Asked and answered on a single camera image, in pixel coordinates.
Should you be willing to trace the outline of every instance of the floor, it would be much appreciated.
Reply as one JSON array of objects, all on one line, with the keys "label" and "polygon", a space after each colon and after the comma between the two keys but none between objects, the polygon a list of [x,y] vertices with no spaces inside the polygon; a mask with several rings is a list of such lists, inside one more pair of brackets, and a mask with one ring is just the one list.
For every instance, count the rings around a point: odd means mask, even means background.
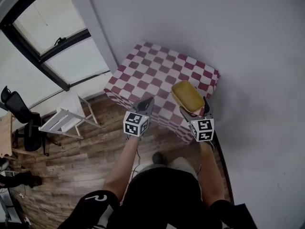
[{"label": "floor", "polygon": [[[106,175],[126,143],[122,129],[126,109],[105,95],[93,98],[89,102],[102,128],[82,124],[80,132],[84,136],[83,140],[50,135],[61,143],[61,147],[48,144],[49,157],[42,154],[41,148],[37,151],[41,154],[39,157],[19,155],[18,161],[11,162],[14,170],[22,171],[21,166],[24,166],[34,175],[41,176],[43,180],[42,186],[33,189],[25,186],[11,189],[12,195],[21,204],[23,215],[29,217],[32,228],[56,229],[67,218],[65,215],[72,212],[82,196],[101,189]],[[19,147],[23,148],[22,141],[19,142]],[[156,151],[161,151],[168,162],[179,156],[185,157],[196,172],[200,166],[200,149],[197,143],[188,146],[172,131],[154,123],[145,132],[138,150],[141,164],[137,170],[151,164],[152,155]],[[226,168],[222,165],[221,151],[215,151],[215,158],[223,176],[225,197],[230,201],[230,189],[225,178]],[[134,167],[137,164],[138,157],[135,159]],[[18,195],[19,191],[26,193],[26,197],[21,198]]]}]

